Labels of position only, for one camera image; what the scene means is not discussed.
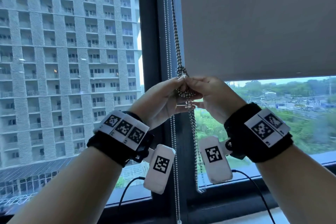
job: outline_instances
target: apartment building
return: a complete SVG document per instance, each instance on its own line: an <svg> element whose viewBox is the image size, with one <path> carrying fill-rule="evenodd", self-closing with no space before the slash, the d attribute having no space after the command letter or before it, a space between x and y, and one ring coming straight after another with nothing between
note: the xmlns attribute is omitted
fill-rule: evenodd
<svg viewBox="0 0 336 224"><path fill-rule="evenodd" d="M71 158L129 108L139 34L138 0L0 0L0 171Z"/></svg>

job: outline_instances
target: cable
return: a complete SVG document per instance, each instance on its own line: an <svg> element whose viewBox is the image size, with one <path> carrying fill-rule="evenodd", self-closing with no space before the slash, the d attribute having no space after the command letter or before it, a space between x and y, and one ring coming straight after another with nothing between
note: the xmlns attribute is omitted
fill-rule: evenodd
<svg viewBox="0 0 336 224"><path fill-rule="evenodd" d="M246 177L247 177L247 178L254 184L254 186L257 188L257 191L258 191L259 195L261 196L262 201L264 202L264 204L265 204L265 206L266 206L266 208L267 208L268 214L269 214L269 216L271 217L271 220L272 220L273 224L275 224L275 221L274 221L273 216L272 216L272 214L271 214L271 211L270 211L270 209L269 209L269 207L268 207L268 205L267 205L267 203L266 203L266 200L265 200L265 198L264 198L264 196L263 196L261 190L259 189L258 185L254 182L254 180L252 180L251 177L249 177L247 174L245 174L245 173L242 172L242 171L233 169L232 172L233 172L233 173L240 173L240 174L242 174L242 175L245 175L245 176L246 176Z"/></svg>
<svg viewBox="0 0 336 224"><path fill-rule="evenodd" d="M131 180L131 181L127 184L127 186L126 186L126 188L125 188L125 190L124 190L124 192L123 192L123 194L122 194L122 196L121 196L119 205L118 205L118 212L120 211L120 206L121 206L121 203L122 203L122 201L123 201L123 199L124 199L126 190L127 190L128 187L131 185L131 183L134 182L135 180L145 180L145 177L141 177L141 176L139 176L139 177L137 177L137 178L134 178L133 180Z"/></svg>

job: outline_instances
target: high-rise building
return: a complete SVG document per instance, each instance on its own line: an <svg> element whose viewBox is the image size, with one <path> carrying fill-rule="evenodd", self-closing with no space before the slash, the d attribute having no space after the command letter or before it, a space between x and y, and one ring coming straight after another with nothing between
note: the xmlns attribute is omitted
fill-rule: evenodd
<svg viewBox="0 0 336 224"><path fill-rule="evenodd" d="M138 0L0 2L0 170L79 154L141 96Z"/></svg>

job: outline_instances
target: hand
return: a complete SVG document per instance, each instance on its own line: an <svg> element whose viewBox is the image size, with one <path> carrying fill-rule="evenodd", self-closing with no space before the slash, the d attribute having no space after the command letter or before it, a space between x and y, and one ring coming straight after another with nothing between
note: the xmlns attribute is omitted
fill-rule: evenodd
<svg viewBox="0 0 336 224"><path fill-rule="evenodd" d="M167 81L160 82L151 87L144 95L141 96L129 109L130 112L138 115L149 129L156 128L174 114L187 112L189 109L178 103L186 103L187 100L201 99L202 95L197 94L192 99L178 97L175 89L185 88L186 83L183 77L171 78Z"/></svg>
<svg viewBox="0 0 336 224"><path fill-rule="evenodd" d="M203 102L193 102L206 109L219 123L225 121L246 102L217 77L185 77L187 85L203 95Z"/></svg>

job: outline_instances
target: roller blind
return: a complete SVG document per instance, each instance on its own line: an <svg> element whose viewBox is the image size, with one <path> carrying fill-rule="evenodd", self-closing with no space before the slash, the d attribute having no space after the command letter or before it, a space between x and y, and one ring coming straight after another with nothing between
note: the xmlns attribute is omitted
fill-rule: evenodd
<svg viewBox="0 0 336 224"><path fill-rule="evenodd" d="M336 74L336 0L181 0L190 75Z"/></svg>

